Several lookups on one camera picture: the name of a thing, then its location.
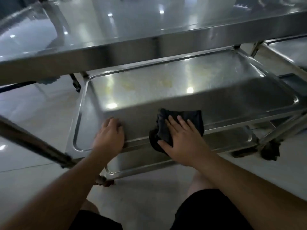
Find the forearm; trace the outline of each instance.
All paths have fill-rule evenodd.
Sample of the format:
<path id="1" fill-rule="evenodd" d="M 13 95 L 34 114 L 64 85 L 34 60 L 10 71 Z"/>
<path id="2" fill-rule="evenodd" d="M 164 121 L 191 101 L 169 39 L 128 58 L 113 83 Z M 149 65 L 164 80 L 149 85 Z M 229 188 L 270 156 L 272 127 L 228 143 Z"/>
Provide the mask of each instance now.
<path id="1" fill-rule="evenodd" d="M 254 229 L 302 229 L 307 225 L 305 201 L 218 155 L 205 153 L 194 167 L 234 203 Z"/>
<path id="2" fill-rule="evenodd" d="M 2 229 L 68 229 L 109 158 L 93 151 L 42 190 Z"/>

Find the black shorts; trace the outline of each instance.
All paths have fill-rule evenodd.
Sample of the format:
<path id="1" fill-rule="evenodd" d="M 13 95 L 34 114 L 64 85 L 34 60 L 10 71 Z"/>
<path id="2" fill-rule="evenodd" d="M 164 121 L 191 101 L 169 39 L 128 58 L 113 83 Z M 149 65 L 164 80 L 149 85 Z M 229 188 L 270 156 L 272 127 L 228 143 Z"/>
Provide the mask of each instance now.
<path id="1" fill-rule="evenodd" d="M 69 230 L 111 227 L 122 230 L 122 225 L 96 213 L 80 210 Z M 188 197 L 175 214 L 171 230 L 183 228 L 253 229 L 232 202 L 218 189 L 204 189 Z"/>

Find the hand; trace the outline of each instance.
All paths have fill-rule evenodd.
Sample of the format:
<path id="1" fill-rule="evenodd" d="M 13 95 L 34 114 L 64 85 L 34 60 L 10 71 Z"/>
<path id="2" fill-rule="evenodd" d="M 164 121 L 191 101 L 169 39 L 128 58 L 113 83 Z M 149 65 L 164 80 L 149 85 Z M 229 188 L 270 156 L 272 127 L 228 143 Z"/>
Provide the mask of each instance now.
<path id="1" fill-rule="evenodd" d="M 177 119 L 180 124 L 171 116 L 169 121 L 165 120 L 173 139 L 173 147 L 163 140 L 159 140 L 158 144 L 176 162 L 193 167 L 195 162 L 210 152 L 210 149 L 190 120 L 186 123 L 181 116 Z"/>
<path id="2" fill-rule="evenodd" d="M 117 127 L 118 119 L 109 118 L 102 125 L 97 132 L 93 151 L 99 151 L 107 154 L 110 158 L 117 156 L 124 145 L 124 129 L 122 126 Z"/>

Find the lower shelf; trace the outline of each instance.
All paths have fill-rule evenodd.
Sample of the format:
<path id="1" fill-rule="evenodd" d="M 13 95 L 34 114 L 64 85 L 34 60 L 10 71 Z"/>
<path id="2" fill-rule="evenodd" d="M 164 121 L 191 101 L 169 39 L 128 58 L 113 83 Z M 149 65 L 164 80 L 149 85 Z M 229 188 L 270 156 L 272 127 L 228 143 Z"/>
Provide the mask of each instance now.
<path id="1" fill-rule="evenodd" d="M 206 143 L 215 153 L 232 152 L 257 145 L 257 137 L 247 127 L 204 135 Z M 151 147 L 124 152 L 111 160 L 102 175 L 108 180 L 161 169 L 175 162 Z"/>

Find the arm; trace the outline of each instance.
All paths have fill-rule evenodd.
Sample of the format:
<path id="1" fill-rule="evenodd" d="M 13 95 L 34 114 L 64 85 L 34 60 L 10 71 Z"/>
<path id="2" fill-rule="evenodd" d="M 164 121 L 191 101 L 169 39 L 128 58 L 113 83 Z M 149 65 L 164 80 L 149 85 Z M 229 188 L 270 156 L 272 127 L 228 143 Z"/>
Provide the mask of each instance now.
<path id="1" fill-rule="evenodd" d="M 1 229 L 68 229 L 95 180 L 124 144 L 117 119 L 102 124 L 90 155 L 43 189 Z"/>
<path id="2" fill-rule="evenodd" d="M 215 184 L 254 229 L 303 229 L 307 203 L 212 153 L 191 121 L 169 117 L 173 147 L 159 145 L 175 161 L 192 166 Z"/>

